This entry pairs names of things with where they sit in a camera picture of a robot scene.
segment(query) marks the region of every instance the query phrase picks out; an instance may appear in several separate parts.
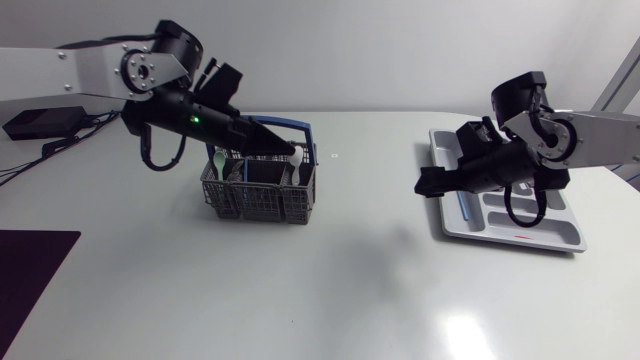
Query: white spoon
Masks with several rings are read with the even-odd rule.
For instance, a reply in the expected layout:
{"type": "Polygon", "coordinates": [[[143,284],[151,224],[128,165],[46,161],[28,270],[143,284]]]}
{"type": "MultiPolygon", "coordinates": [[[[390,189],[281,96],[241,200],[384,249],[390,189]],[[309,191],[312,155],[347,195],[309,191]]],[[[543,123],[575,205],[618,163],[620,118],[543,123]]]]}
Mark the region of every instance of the white spoon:
{"type": "Polygon", "coordinates": [[[304,150],[302,146],[296,146],[296,152],[289,156],[289,164],[293,166],[293,174],[291,175],[291,184],[294,186],[300,185],[300,164],[302,164],[302,157],[304,156],[304,150]]]}

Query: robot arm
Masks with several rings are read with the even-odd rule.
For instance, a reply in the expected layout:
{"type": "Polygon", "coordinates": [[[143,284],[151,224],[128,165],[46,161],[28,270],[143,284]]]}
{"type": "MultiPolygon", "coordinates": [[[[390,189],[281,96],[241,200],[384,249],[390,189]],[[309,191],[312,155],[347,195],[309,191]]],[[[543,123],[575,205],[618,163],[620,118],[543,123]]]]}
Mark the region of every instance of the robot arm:
{"type": "Polygon", "coordinates": [[[0,101],[69,94],[127,100],[122,118],[129,132],[141,137],[147,165],[149,124],[182,134],[181,150],[191,137],[247,155],[293,154],[290,144],[229,105],[242,78],[231,66],[212,59],[190,91],[202,52],[194,35],[168,20],[151,35],[57,49],[0,48],[0,101]],[[218,70],[205,83],[214,67],[218,70]]]}
{"type": "Polygon", "coordinates": [[[423,167],[415,192],[426,197],[448,191],[480,193],[505,188],[505,207],[520,226],[544,217],[546,190],[563,189],[569,168],[640,162],[640,117],[604,112],[555,112],[546,100],[542,72],[530,72],[491,94],[499,129],[488,117],[457,130],[462,149],[456,170],[423,167]],[[511,186],[532,183],[538,216],[523,222],[510,210],[511,186]]]}

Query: gray wire basket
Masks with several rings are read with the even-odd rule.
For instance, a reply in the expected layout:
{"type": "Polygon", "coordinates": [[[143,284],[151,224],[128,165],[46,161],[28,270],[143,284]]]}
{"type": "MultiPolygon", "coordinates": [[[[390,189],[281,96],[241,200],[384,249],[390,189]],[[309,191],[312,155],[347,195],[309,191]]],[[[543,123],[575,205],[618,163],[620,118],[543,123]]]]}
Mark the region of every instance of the gray wire basket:
{"type": "Polygon", "coordinates": [[[299,168],[300,184],[295,186],[290,181],[293,166],[286,155],[243,158],[236,151],[216,147],[216,151],[224,152],[227,160],[223,180],[216,179],[211,162],[207,162],[200,177],[205,202],[222,219],[242,216],[245,220],[307,224],[316,198],[316,164],[310,163],[306,143],[291,144],[304,150],[299,168]]]}

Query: gray plastic tray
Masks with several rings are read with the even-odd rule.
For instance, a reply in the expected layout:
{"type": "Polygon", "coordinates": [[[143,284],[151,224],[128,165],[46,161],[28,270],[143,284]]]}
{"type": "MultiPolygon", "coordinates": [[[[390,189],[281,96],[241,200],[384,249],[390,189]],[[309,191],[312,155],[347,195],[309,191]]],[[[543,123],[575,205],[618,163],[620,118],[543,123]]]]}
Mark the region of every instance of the gray plastic tray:
{"type": "MultiPolygon", "coordinates": [[[[432,129],[429,137],[434,164],[446,170],[456,169],[462,150],[455,132],[432,129]]],[[[440,198],[442,225],[447,235],[564,252],[581,253],[587,249],[562,191],[547,192],[547,214],[533,228],[522,228],[511,221],[504,207],[503,191],[460,192],[460,195],[467,208],[468,220],[464,219],[456,192],[448,192],[440,198]]],[[[533,191],[524,184],[514,186],[511,203],[516,216],[525,221],[531,221],[537,213],[533,191]]]]}

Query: black power adapter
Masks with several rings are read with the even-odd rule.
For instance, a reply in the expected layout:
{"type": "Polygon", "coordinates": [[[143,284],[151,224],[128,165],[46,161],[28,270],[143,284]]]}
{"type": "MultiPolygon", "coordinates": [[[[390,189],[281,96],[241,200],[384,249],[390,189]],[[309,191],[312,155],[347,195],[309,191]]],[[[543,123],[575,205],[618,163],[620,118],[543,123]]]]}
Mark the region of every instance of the black power adapter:
{"type": "Polygon", "coordinates": [[[73,137],[87,115],[81,106],[25,110],[2,128],[11,140],[73,137]]]}

